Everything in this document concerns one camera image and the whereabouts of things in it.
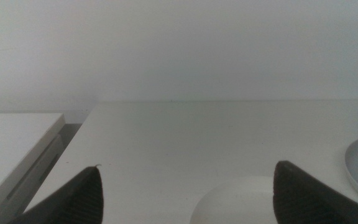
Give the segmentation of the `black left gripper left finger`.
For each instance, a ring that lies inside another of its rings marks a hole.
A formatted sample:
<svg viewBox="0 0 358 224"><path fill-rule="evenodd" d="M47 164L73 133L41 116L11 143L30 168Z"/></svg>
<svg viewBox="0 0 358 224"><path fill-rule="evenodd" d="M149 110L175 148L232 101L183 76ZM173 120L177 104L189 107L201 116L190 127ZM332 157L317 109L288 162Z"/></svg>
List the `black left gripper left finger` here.
<svg viewBox="0 0 358 224"><path fill-rule="evenodd" d="M99 169L87 167L9 224L101 224L104 198Z"/></svg>

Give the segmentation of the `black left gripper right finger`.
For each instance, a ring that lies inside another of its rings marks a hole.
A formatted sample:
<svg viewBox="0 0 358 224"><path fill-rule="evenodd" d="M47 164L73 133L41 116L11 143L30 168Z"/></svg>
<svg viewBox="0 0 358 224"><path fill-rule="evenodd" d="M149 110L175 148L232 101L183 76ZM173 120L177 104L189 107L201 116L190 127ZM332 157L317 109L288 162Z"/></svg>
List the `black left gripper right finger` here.
<svg viewBox="0 0 358 224"><path fill-rule="evenodd" d="M289 161L275 166L273 212L279 224L358 224L358 203Z"/></svg>

